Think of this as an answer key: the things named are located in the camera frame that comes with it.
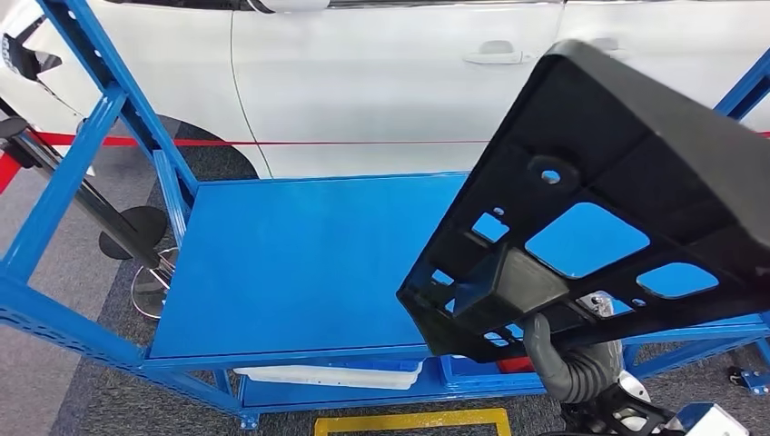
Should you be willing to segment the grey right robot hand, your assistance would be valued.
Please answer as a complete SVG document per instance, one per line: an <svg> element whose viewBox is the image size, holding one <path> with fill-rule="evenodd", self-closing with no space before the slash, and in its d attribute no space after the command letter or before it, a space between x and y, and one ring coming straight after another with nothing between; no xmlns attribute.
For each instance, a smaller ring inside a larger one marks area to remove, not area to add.
<svg viewBox="0 0 770 436"><path fill-rule="evenodd" d="M548 394L564 403L596 398L617 382L623 370L619 341L560 351L551 343L547 317L537 313L524 323L523 342Z"/></svg>

